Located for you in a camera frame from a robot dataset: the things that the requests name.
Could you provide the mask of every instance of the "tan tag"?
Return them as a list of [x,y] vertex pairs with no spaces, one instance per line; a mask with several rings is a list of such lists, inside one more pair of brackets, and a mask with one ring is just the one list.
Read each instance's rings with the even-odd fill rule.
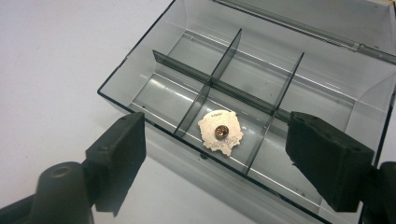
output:
[[198,121],[198,125],[204,146],[212,151],[221,150],[227,156],[231,156],[231,149],[239,145],[244,135],[233,111],[214,110]]

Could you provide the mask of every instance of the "transparent organizer box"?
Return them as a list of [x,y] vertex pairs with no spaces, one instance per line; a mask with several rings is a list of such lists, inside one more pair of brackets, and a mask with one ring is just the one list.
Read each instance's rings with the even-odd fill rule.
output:
[[[305,112],[377,152],[396,81],[394,49],[255,4],[173,1],[98,93],[318,222],[357,220],[360,211],[350,219],[335,213],[292,165],[287,122],[290,111]],[[394,18],[392,4],[370,4]],[[235,111],[244,134],[231,157],[203,145],[198,120],[218,109]]]

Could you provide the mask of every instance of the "white surface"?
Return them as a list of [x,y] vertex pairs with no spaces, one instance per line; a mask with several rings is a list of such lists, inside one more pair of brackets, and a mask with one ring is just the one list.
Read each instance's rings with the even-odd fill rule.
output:
[[[51,165],[83,161],[85,149],[121,116],[96,90],[169,2],[2,1],[0,207],[34,193]],[[396,161],[395,122],[384,161]],[[94,215],[96,223],[113,221]],[[114,221],[252,222],[151,158]]]

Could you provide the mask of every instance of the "small object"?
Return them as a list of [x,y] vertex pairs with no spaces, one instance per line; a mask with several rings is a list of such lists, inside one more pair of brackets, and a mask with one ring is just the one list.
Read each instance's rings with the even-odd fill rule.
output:
[[244,135],[233,111],[214,110],[198,121],[198,125],[204,146],[227,156],[231,156],[232,148],[239,145]]
[[217,137],[218,139],[222,139],[222,138],[227,137],[227,135],[228,135],[229,132],[230,132],[230,131],[228,130],[227,126],[225,126],[225,125],[220,125],[220,126],[217,127],[216,130],[215,130],[215,134],[216,134],[216,137]]

